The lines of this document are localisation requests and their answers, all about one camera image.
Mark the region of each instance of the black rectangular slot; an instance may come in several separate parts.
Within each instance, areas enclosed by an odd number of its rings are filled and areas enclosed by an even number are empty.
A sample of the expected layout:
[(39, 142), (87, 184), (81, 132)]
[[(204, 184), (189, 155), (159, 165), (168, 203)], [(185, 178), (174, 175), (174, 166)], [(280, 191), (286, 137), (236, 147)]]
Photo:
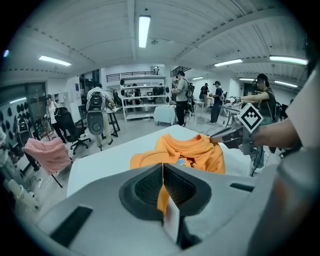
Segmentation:
[(68, 247), (76, 237), (79, 230), (85, 224), (93, 210), (78, 206), (51, 234), (51, 238), (57, 243)]

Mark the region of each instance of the man in black shirt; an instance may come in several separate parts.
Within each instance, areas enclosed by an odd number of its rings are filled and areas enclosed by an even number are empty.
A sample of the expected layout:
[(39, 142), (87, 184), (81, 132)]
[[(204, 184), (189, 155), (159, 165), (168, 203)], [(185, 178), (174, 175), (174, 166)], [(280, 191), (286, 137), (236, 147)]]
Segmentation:
[(212, 95), (212, 94), (209, 95), (210, 97), (214, 98), (214, 103), (213, 103), (213, 106), (211, 108), (211, 120), (208, 122), (208, 124), (211, 124), (211, 125), (214, 125), (214, 124), (217, 123), (218, 117), (219, 117), (219, 114), (220, 114), (220, 109), (221, 109), (220, 106), (222, 106), (222, 104), (223, 104), (222, 100), (220, 100), (220, 97), (221, 97), (221, 95), (223, 93), (223, 90), (220, 87), (221, 83), (219, 81), (215, 81), (213, 85), (216, 87), (215, 94), (214, 95)]

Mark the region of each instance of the gray floor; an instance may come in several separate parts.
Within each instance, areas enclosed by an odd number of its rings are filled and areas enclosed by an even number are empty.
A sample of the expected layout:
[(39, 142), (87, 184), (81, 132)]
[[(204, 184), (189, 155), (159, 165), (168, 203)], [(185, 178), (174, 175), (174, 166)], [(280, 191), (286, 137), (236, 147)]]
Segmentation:
[[(136, 138), (145, 136), (147, 134), (159, 131), (169, 126), (167, 123), (157, 123), (153, 119), (136, 119), (131, 120), (125, 123), (124, 116), (122, 113), (116, 114), (117, 120), (120, 126), (121, 131), (118, 132), (119, 137), (112, 137), (113, 143), (112, 145), (108, 145), (106, 142), (104, 143), (103, 150), (116, 147), (120, 144), (129, 142)], [(210, 109), (205, 109), (203, 113), (203, 117), (197, 115), (196, 123), (194, 124), (193, 117), (191, 120), (186, 121), (186, 127), (199, 133), (212, 135), (218, 131), (220, 131), (225, 125), (224, 121), (227, 122), (227, 118), (223, 116), (219, 116), (218, 122), (216, 125), (208, 124), (207, 121), (210, 118)], [(73, 151), (70, 150), (71, 143), (67, 143), (67, 148), (69, 149), (69, 156), (75, 160), (77, 158), (82, 158), (85, 156), (89, 156), (99, 152), (99, 148), (97, 147), (95, 137), (90, 133), (87, 133), (87, 136), (92, 138), (92, 141), (89, 143), (89, 148), (80, 147), (76, 155), (73, 155)], [(278, 154), (280, 152), (276, 152), (276, 154), (270, 154), (268, 148), (265, 148), (265, 166), (271, 164), (277, 164), (280, 162), (280, 158)], [(68, 180), (70, 175), (71, 166), (68, 166), (66, 169), (61, 171), (59, 174), (56, 174), (56, 179), (62, 184), (63, 188), (60, 188), (58, 184), (54, 181), (54, 179), (47, 175), (47, 173), (41, 167), (39, 171), (34, 172), (31, 168), (28, 170), (25, 180), (30, 182), (31, 190), (34, 192), (35, 197), (39, 201), (40, 209), (33, 210), (22, 204), (21, 202), (17, 202), (15, 207), (15, 212), (18, 216), (25, 219), (28, 222), (37, 223), (37, 221), (53, 206), (57, 203), (61, 202), (66, 198), (67, 195), (67, 187)], [(38, 188), (37, 180), (43, 179), (41, 188)]]

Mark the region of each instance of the orange t-shirt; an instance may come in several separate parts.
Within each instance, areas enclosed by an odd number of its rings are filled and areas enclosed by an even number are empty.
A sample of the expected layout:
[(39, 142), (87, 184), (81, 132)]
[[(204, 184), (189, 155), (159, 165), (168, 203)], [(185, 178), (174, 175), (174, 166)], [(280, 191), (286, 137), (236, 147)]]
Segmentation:
[[(180, 164), (199, 170), (225, 174), (223, 151), (219, 144), (212, 144), (208, 136), (198, 134), (189, 140), (176, 140), (170, 134), (161, 136), (154, 150), (135, 154), (130, 160), (130, 168), (138, 168), (157, 163)], [(157, 208), (166, 213), (169, 194), (162, 185)]]

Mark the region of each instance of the printed logo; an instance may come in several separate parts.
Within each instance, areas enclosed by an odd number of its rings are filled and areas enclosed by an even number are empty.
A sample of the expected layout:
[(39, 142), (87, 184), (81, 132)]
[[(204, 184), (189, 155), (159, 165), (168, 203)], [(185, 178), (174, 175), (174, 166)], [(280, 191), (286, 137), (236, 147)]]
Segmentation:
[(264, 119), (251, 103), (246, 104), (237, 117), (250, 133), (252, 133)]

